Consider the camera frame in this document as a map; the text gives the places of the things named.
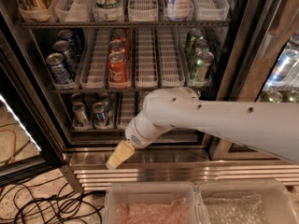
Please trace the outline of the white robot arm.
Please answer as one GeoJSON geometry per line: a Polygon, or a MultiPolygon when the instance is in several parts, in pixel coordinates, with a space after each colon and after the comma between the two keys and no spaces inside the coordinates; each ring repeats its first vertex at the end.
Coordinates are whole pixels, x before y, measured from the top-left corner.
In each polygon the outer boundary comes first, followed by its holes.
{"type": "Polygon", "coordinates": [[[187,87],[159,89],[144,97],[141,111],[125,128],[110,155],[114,170],[138,149],[175,128],[192,129],[299,163],[299,105],[202,101],[187,87]]]}

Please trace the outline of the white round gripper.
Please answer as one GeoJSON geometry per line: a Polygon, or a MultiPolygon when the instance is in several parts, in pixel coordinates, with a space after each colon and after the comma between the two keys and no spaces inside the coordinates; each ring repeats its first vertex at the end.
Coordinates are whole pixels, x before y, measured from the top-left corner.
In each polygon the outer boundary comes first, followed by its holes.
{"type": "Polygon", "coordinates": [[[171,126],[157,126],[150,121],[144,111],[131,119],[125,128],[127,141],[120,141],[110,155],[106,167],[115,170],[135,154],[135,148],[145,148],[161,135],[172,130],[171,126]]]}

